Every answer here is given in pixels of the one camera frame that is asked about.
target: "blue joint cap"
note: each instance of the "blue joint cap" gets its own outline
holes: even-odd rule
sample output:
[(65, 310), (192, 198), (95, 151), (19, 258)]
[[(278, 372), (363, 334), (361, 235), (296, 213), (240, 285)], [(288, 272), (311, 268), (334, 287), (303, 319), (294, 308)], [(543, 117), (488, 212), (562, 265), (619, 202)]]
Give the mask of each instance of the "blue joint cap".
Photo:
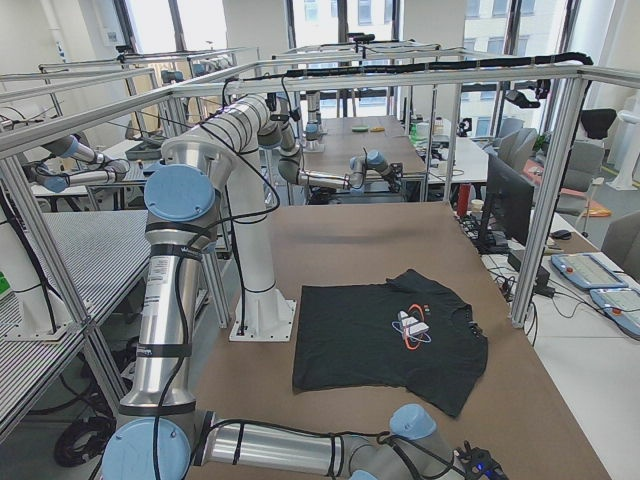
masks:
[(78, 145), (79, 144), (80, 144), (80, 142), (78, 142), (78, 139), (76, 137), (74, 137), (73, 135), (71, 135), (71, 145), (69, 145), (69, 148), (67, 148), (67, 150), (64, 153), (61, 153), (58, 156), (61, 157), (61, 158), (70, 157), (71, 155), (76, 153), (76, 151), (78, 150)]
[(386, 159), (378, 150), (371, 150), (370, 152), (367, 152), (367, 165), (370, 167), (377, 167), (384, 162), (386, 162)]
[(48, 177), (42, 186), (53, 193), (60, 193), (68, 187), (67, 181), (62, 177)]
[(394, 435), (419, 440), (433, 434), (436, 422), (424, 408), (415, 403), (400, 407), (391, 417), (389, 427)]
[(144, 203), (156, 217), (188, 222), (211, 209), (216, 191), (209, 178), (189, 165), (167, 165), (147, 180)]
[[(155, 480), (153, 470), (154, 418), (127, 423), (107, 443), (102, 457), (105, 480)], [(162, 480), (180, 480), (189, 468), (191, 447), (182, 429), (161, 418), (158, 423), (158, 466)]]
[(351, 475), (349, 480), (378, 480), (376, 477), (371, 475), (369, 472), (365, 472), (364, 470), (356, 470)]

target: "floor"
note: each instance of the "floor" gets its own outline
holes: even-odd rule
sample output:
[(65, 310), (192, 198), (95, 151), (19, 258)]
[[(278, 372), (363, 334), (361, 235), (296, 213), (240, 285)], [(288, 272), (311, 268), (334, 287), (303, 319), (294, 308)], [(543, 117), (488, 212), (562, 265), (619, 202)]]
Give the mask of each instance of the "floor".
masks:
[[(607, 177), (608, 180), (611, 175), (605, 173), (605, 177)], [(286, 204), (286, 188), (280, 186), (278, 191), (283, 204)], [(301, 189), (296, 189), (294, 196), (295, 203), (300, 205), (303, 198)], [(605, 184), (601, 187), (596, 198), (598, 202), (602, 203), (614, 212), (611, 217), (591, 218), (589, 220), (587, 226), (589, 240), (599, 247), (602, 245), (607, 227), (612, 220), (640, 209), (640, 191), (618, 192)], [(574, 223), (575, 221), (575, 217), (567, 216), (566, 219), (571, 223)], [(237, 271), (233, 262), (224, 263), (222, 268), (224, 283), (228, 286), (229, 290), (226, 292), (227, 296), (229, 298), (233, 298), (237, 294), (238, 288)], [(201, 314), (199, 325), (200, 326), (198, 327), (198, 332), (195, 335), (194, 340), (194, 356), (192, 358), (190, 374), (191, 384), (194, 384), (196, 379), (202, 373), (202, 369), (207, 359), (207, 352), (210, 351), (211, 345), (219, 332), (213, 308), (209, 306), (205, 307)], [(115, 328), (114, 331), (110, 332), (107, 336), (110, 340), (117, 343), (118, 340), (125, 340), (130, 332), (133, 331), (133, 334), (135, 334), (135, 328), (135, 325), (131, 328), (119, 325), (118, 328)], [(541, 342), (541, 345), (538, 348), (544, 349), (545, 342)], [(84, 385), (83, 382), (86, 382), (86, 380), (79, 378), (78, 371), (79, 363), (73, 363), (70, 365), (65, 376), (73, 387), (82, 389)], [(606, 388), (616, 388), (616, 385), (607, 385)], [(57, 382), (39, 401), (38, 407), (43, 408), (47, 405), (54, 405), (63, 402), (65, 399), (69, 398), (68, 395), (69, 394)], [(56, 439), (70, 421), (82, 415), (86, 415), (86, 409), (82, 407), (74, 407), (65, 411), (64, 414), (52, 416), (52, 418), (50, 420), (48, 419), (49, 421), (47, 422), (35, 422), (29, 418), (23, 420), (19, 427), (14, 430), (9, 439), (0, 445), (0, 478), (26, 480), (39, 478), (42, 476), (42, 472), (47, 472), (50, 480), (88, 479), (94, 468), (96, 459), (91, 460), (85, 465), (73, 468), (60, 467), (56, 465), (53, 460), (53, 447)], [(620, 459), (620, 461), (626, 462), (629, 461), (629, 459)]]

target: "folded black shirt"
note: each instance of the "folded black shirt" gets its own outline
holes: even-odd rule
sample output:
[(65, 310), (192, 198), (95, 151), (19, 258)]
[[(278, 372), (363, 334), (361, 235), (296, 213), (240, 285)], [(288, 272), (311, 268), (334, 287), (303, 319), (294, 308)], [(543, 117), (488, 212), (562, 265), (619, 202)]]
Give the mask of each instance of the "folded black shirt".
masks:
[[(401, 311), (428, 330), (407, 327)], [(487, 350), (471, 305), (415, 270), (383, 285), (304, 286), (293, 386), (405, 386), (456, 417), (484, 373)]]

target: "black monitor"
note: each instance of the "black monitor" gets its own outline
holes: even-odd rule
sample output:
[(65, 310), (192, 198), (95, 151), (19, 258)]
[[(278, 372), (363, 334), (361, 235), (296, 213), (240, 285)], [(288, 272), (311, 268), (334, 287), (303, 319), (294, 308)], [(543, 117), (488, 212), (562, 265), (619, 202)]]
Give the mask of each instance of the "black monitor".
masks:
[(526, 244), (533, 190), (533, 185), (526, 178), (496, 155), (489, 155), (487, 194), (476, 245), (481, 253), (503, 253), (508, 250), (506, 242), (501, 242), (494, 232), (503, 232), (504, 238), (513, 238), (521, 245)]

